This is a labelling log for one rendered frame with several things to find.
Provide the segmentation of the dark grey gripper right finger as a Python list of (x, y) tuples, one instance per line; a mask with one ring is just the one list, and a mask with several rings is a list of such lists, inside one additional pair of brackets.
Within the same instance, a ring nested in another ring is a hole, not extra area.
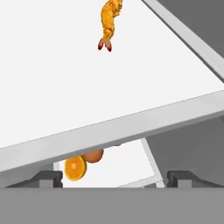
[(167, 186), (171, 188), (221, 188), (221, 185), (199, 178), (191, 171), (168, 171)]

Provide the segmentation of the round orange tangerine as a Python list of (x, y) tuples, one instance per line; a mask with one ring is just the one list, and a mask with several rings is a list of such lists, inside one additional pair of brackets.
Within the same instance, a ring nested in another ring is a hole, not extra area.
[(97, 163), (102, 159), (104, 150), (95, 150), (91, 151), (89, 153), (83, 154), (83, 158), (88, 162), (88, 163)]

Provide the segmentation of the orange fried shrimp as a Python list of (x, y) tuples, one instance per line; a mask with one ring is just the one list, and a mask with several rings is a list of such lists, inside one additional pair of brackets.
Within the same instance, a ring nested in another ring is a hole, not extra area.
[(101, 8), (103, 34), (98, 44), (99, 50), (105, 46), (109, 52), (112, 51), (111, 39), (115, 32), (114, 19), (120, 14), (122, 7), (123, 0), (108, 0)]

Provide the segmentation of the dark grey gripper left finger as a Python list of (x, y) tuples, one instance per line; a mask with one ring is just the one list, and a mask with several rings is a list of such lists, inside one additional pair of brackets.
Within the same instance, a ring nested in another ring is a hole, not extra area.
[(62, 171), (40, 171), (31, 179), (9, 185), (9, 188), (62, 188)]

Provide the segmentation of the white lower freezer shelf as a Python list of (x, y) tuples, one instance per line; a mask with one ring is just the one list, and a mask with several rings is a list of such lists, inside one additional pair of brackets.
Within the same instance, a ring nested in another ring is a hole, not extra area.
[(105, 149), (100, 162), (87, 165), (83, 178), (71, 181), (63, 174), (62, 183), (64, 188), (165, 187), (145, 138)]

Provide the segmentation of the halved orange slice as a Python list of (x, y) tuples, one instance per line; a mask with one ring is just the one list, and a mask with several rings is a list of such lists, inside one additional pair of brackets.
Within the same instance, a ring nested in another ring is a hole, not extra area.
[(65, 174), (71, 181), (81, 179), (87, 171), (87, 162), (83, 156), (70, 157), (65, 161)]

